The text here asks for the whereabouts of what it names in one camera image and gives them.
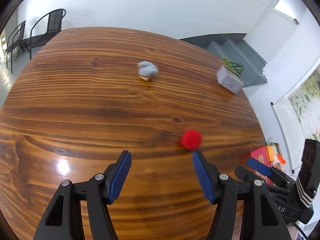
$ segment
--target blue gripper pad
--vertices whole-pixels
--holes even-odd
[[[250,158],[247,161],[247,165],[249,167],[253,168],[255,171],[261,173],[263,176],[271,176],[272,175],[272,172],[268,166],[255,160],[254,158]]]
[[[131,153],[123,151],[119,159],[112,166],[112,170],[106,178],[106,190],[110,205],[119,197],[124,181],[131,167]]]
[[[215,197],[213,194],[213,184],[197,152],[193,153],[192,162],[193,162],[193,168],[195,169],[198,180],[200,182],[204,197],[207,200],[209,200],[211,204],[213,204],[215,200]]]

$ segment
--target ball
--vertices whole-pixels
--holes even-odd
[[[181,144],[188,150],[195,150],[199,147],[202,137],[197,130],[186,130],[181,137]]]

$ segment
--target gray staircase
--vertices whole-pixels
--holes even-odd
[[[266,61],[244,41],[228,39],[222,45],[212,41],[207,50],[231,62],[241,63],[244,67],[241,77],[246,87],[268,82],[262,74]]]

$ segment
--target gray plush bird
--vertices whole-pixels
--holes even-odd
[[[139,68],[139,77],[142,78],[144,81],[149,81],[159,72],[158,67],[148,61],[139,62],[137,64],[137,67]]]

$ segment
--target white box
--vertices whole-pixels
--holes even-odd
[[[217,80],[220,85],[235,94],[237,94],[244,86],[241,77],[225,65],[217,72]]]

